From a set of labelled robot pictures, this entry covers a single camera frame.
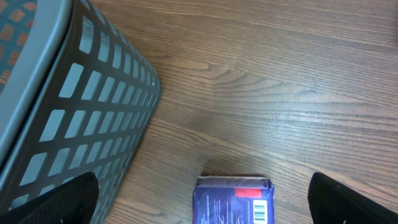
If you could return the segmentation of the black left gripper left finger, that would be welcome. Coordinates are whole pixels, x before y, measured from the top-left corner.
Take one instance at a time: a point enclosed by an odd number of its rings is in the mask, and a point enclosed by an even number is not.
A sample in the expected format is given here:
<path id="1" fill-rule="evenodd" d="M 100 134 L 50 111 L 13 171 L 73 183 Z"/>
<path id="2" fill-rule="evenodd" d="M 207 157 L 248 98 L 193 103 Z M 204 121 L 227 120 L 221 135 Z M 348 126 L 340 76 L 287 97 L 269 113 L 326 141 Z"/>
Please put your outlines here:
<path id="1" fill-rule="evenodd" d="M 85 172 L 1 215 L 1 223 L 89 223 L 98 197 L 98 179 Z"/>

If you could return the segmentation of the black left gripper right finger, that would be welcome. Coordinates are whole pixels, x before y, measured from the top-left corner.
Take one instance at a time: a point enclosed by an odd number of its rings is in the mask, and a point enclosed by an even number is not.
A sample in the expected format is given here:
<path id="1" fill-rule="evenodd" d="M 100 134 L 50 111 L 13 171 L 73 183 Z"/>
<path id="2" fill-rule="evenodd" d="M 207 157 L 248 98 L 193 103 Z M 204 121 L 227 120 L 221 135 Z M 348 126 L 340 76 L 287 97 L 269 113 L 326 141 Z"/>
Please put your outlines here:
<path id="1" fill-rule="evenodd" d="M 314 224 L 397 224 L 397 214 L 329 176 L 316 172 L 308 188 Z"/>

